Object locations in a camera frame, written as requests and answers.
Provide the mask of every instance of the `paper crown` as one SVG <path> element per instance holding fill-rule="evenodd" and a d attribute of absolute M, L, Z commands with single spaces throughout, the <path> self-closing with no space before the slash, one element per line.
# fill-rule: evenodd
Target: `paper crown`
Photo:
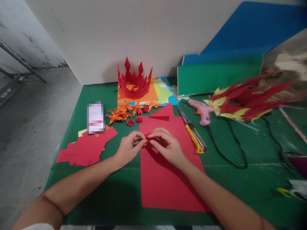
<path fill-rule="evenodd" d="M 124 95 L 128 98 L 141 98 L 145 94 L 149 92 L 149 87 L 150 87 L 150 82 L 151 82 L 151 75 L 153 73 L 153 69 L 151 68 L 148 81 L 147 81 L 147 76 L 144 78 L 143 77 L 143 65 L 142 62 L 140 66 L 138 67 L 138 75 L 136 76 L 135 72 L 131 74 L 129 72 L 130 70 L 130 63 L 128 60 L 128 57 L 126 58 L 125 62 L 125 67 L 126 67 L 126 74 L 120 77 L 120 72 L 119 72 L 119 66 L 117 64 L 117 71 L 118 71 L 118 83 L 119 86 L 124 93 Z M 137 90 L 134 90 L 134 87 L 130 90 L 127 88 L 127 83 L 131 83 L 137 87 Z"/>
<path fill-rule="evenodd" d="M 270 98 L 275 93 L 290 87 L 294 83 L 293 80 L 274 85 L 264 93 L 256 93 L 259 89 L 258 82 L 270 75 L 272 73 L 252 78 L 245 84 L 239 85 L 246 78 L 244 77 L 226 89 L 220 90 L 218 88 L 210 100 L 205 100 L 205 102 L 213 107 L 217 116 L 234 118 L 240 121 L 253 121 L 271 111 L 272 108 L 290 101 L 290 99 L 274 101 L 270 100 Z M 230 99 L 234 99 L 238 103 L 228 104 Z"/>

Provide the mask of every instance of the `green cutting mat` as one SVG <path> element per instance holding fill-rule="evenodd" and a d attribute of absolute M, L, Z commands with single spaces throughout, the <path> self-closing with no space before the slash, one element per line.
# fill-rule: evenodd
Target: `green cutting mat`
<path fill-rule="evenodd" d="M 171 85 L 175 78 L 169 78 Z M 60 149 L 65 149 L 70 142 L 77 140 L 78 131 L 86 128 L 86 106 L 92 101 L 103 101 L 105 110 L 116 106 L 117 83 L 83 86 L 79 100 L 69 122 Z M 195 96 L 201 101 L 206 96 Z M 301 178 L 291 174 L 282 166 L 277 155 L 278 146 L 269 136 L 263 120 L 255 121 L 259 132 L 232 122 L 234 132 L 240 140 L 249 162 L 246 170 L 236 169 L 224 161 L 216 152 L 205 128 L 198 124 L 199 116 L 195 109 L 180 102 L 188 118 L 207 144 L 206 153 L 201 155 L 206 173 L 226 189 L 255 209 L 274 226 L 302 225 L 307 205 L 296 199 L 283 197 L 276 188 L 289 188 L 287 179 Z M 294 122 L 307 133 L 306 109 L 285 109 Z M 174 107 L 175 116 L 179 116 Z M 221 151 L 232 161 L 242 164 L 241 154 L 236 146 L 225 120 L 211 116 L 211 130 Z M 279 111 L 267 118 L 277 139 L 285 150 L 307 152 L 306 144 L 293 128 L 285 121 Z M 100 159 L 104 160 L 115 154 L 121 138 L 133 130 L 139 130 L 139 124 L 127 126 L 116 122 L 112 126 L 118 135 L 110 140 Z M 82 166 L 70 166 L 68 162 L 52 165 L 45 189 L 62 178 L 83 169 Z M 112 174 L 92 194 L 80 203 L 65 219 L 64 224 L 72 225 L 213 225 L 218 224 L 211 213 L 187 212 L 143 208 L 141 206 L 140 156 Z"/>
<path fill-rule="evenodd" d="M 194 65 L 180 65 L 177 69 L 178 95 L 214 92 L 226 88 L 243 77 L 242 82 L 259 76 L 263 54 L 216 60 Z"/>

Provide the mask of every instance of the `red origami crown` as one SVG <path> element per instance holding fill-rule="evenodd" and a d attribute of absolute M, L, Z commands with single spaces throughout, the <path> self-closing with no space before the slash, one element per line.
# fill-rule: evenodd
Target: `red origami crown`
<path fill-rule="evenodd" d="M 153 73 L 153 69 L 151 68 L 151 71 L 150 71 L 150 74 L 149 74 L 149 77 L 148 77 L 148 81 L 147 81 L 147 76 L 145 78 L 142 76 L 142 73 L 143 73 L 142 62 L 140 64 L 140 66 L 138 67 L 139 74 L 137 76 L 135 75 L 135 72 L 133 72 L 133 74 L 131 74 L 129 72 L 130 63 L 129 63 L 128 57 L 127 57 L 126 62 L 125 62 L 125 67 L 126 67 L 126 74 L 125 74 L 125 76 L 122 74 L 122 77 L 120 77 L 119 66 L 117 64 L 118 83 L 119 83 L 119 86 L 120 86 L 122 92 L 128 98 L 141 98 L 141 97 L 143 97 L 145 94 L 147 94 L 149 92 L 151 75 Z M 138 89 L 134 90 L 134 88 L 132 88 L 131 90 L 129 90 L 126 87 L 127 83 L 131 83 L 131 84 L 135 85 Z"/>

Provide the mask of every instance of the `green table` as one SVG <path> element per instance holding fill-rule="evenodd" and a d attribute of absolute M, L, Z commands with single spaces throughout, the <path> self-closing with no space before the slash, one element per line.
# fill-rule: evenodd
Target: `green table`
<path fill-rule="evenodd" d="M 175 78 L 169 78 L 171 85 Z M 201 101 L 206 96 L 195 96 Z M 79 100 L 65 132 L 60 149 L 77 140 L 78 131 L 86 128 L 86 106 L 92 101 L 103 101 L 105 110 L 112 110 L 117 102 L 117 83 L 83 86 Z M 289 173 L 278 158 L 278 145 L 269 136 L 268 128 L 262 119 L 255 121 L 259 132 L 232 122 L 234 132 L 240 140 L 249 162 L 248 169 L 240 170 L 229 165 L 215 150 L 204 127 L 198 124 L 196 110 L 180 102 L 188 118 L 207 144 L 207 151 L 201 155 L 206 174 L 234 193 L 274 226 L 298 227 L 306 217 L 307 205 L 297 199 L 283 197 L 276 189 L 289 188 L 287 179 L 300 179 L 300 175 Z M 306 110 L 285 109 L 294 122 L 307 133 Z M 275 110 L 267 118 L 277 139 L 286 151 L 307 152 L 307 145 L 282 114 Z M 110 140 L 100 160 L 115 154 L 121 138 L 133 130 L 139 130 L 139 124 L 127 126 L 115 122 L 112 126 L 118 135 Z M 237 164 L 242 164 L 241 154 L 225 120 L 211 115 L 210 124 L 220 150 Z M 70 166 L 68 162 L 51 167 L 45 189 L 62 178 L 83 169 L 82 166 Z M 65 219 L 64 224 L 71 225 L 214 225 L 218 224 L 214 215 L 203 212 L 187 212 L 143 208 L 141 205 L 140 155 L 123 169 L 109 176 L 92 194 L 81 202 Z"/>

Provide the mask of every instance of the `glue gun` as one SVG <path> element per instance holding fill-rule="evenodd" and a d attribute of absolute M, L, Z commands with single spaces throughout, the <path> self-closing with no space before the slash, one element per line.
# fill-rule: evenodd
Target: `glue gun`
<path fill-rule="evenodd" d="M 208 106 L 205 103 L 193 99 L 183 99 L 186 100 L 190 106 L 199 108 L 199 110 L 201 111 L 201 121 L 199 122 L 200 125 L 206 126 L 210 124 L 209 113 L 213 111 L 213 108 L 211 106 Z"/>

